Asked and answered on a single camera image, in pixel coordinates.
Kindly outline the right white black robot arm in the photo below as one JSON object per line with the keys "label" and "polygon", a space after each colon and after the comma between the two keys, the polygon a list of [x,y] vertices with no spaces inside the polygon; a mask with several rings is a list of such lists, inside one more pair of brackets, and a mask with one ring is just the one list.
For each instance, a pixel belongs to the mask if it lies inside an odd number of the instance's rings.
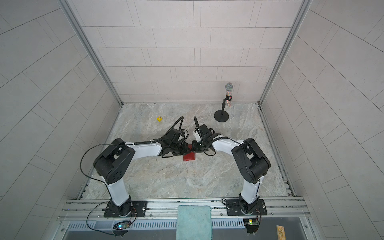
{"label": "right white black robot arm", "polygon": [[244,179],[239,200],[234,204],[225,201],[225,205],[235,211],[240,210],[244,215],[266,215],[264,200],[260,198],[259,189],[271,168],[271,163],[256,141],[252,138],[233,140],[216,133],[206,125],[200,126],[197,122],[195,124],[196,139],[192,142],[192,152],[204,153],[212,150],[215,153],[223,152],[232,156]]}

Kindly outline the red leather card holder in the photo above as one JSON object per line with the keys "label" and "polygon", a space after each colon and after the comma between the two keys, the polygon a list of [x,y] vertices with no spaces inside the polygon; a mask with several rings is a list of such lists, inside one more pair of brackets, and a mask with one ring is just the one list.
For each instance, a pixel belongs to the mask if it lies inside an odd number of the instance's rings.
{"label": "red leather card holder", "polygon": [[183,161],[194,161],[196,159],[196,155],[192,151],[192,145],[189,144],[188,148],[189,150],[187,151],[187,154],[183,156]]}

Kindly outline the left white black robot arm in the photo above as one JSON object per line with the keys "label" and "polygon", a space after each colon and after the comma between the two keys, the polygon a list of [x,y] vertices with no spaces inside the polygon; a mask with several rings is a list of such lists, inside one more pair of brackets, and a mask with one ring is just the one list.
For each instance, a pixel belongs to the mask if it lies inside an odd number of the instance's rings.
{"label": "left white black robot arm", "polygon": [[124,175],[133,160],[145,157],[166,158],[167,154],[185,156],[191,152],[186,142],[189,133],[171,129],[159,139],[128,143],[115,139],[94,161],[94,168],[106,184],[110,201],[103,209],[104,217],[126,217],[134,212],[132,198],[127,192]]}

